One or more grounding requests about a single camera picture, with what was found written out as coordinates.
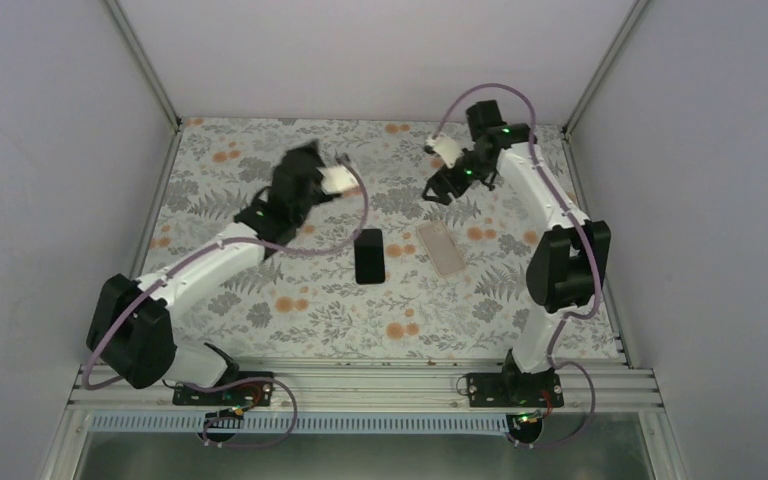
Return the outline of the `beige phone case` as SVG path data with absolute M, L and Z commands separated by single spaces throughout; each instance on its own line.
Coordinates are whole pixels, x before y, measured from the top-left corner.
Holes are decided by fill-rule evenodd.
M 451 276 L 466 269 L 463 255 L 443 221 L 423 224 L 417 228 L 417 233 L 431 264 L 441 277 Z

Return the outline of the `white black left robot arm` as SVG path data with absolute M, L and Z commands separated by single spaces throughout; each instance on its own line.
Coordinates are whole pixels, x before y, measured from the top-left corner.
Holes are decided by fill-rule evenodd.
M 103 285 L 86 344 L 85 367 L 103 361 L 136 389 L 160 380 L 191 384 L 215 405 L 238 391 L 236 363 L 217 347 L 175 339 L 173 322 L 222 283 L 257 267 L 296 237 L 310 210 L 331 200 L 325 163 L 312 140 L 287 150 L 265 199 L 254 198 L 210 241 L 176 263 Z

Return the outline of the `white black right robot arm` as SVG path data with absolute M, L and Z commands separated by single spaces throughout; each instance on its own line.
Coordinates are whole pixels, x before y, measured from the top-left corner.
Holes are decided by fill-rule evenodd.
M 536 135 L 525 124 L 503 120 L 494 100 L 467 110 L 469 148 L 437 131 L 425 142 L 443 165 L 427 181 L 422 197 L 448 205 L 475 183 L 494 189 L 502 179 L 543 228 L 525 269 L 530 299 L 543 313 L 527 323 L 492 387 L 515 407 L 525 407 L 554 387 L 554 348 L 572 318 L 589 319 L 599 310 L 611 232 L 591 220 L 562 189 L 544 160 Z

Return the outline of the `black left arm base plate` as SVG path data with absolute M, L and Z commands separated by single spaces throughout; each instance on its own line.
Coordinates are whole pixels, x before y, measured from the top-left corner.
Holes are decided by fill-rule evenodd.
M 217 406 L 223 408 L 252 406 L 267 407 L 271 402 L 274 373 L 270 371 L 241 371 L 235 381 L 246 380 L 221 391 L 205 393 L 183 384 L 173 390 L 172 404 L 176 406 Z

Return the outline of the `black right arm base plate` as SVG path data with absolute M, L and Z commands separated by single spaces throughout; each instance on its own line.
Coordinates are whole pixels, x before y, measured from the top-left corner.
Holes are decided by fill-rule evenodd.
M 535 374 L 469 373 L 466 383 L 473 408 L 555 408 L 565 404 L 560 377 L 554 370 Z

